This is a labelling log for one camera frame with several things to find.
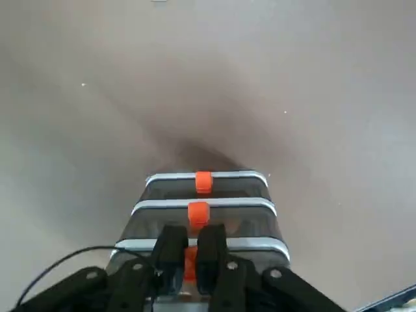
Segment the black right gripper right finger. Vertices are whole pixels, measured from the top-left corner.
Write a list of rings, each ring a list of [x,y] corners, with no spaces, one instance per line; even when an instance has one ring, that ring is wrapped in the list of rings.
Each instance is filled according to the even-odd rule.
[[[209,311],[344,311],[286,266],[259,273],[251,260],[231,255],[222,224],[200,230],[195,275]]]

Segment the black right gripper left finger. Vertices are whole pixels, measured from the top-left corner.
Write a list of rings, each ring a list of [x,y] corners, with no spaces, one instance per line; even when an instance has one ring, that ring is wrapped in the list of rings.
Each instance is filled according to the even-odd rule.
[[[28,292],[48,273],[84,248],[56,261],[35,278],[19,297],[15,311],[143,311],[148,298],[177,294],[183,283],[185,250],[189,245],[184,226],[164,226],[149,256],[117,247],[131,256],[109,274],[98,266],[78,270],[30,300]]]

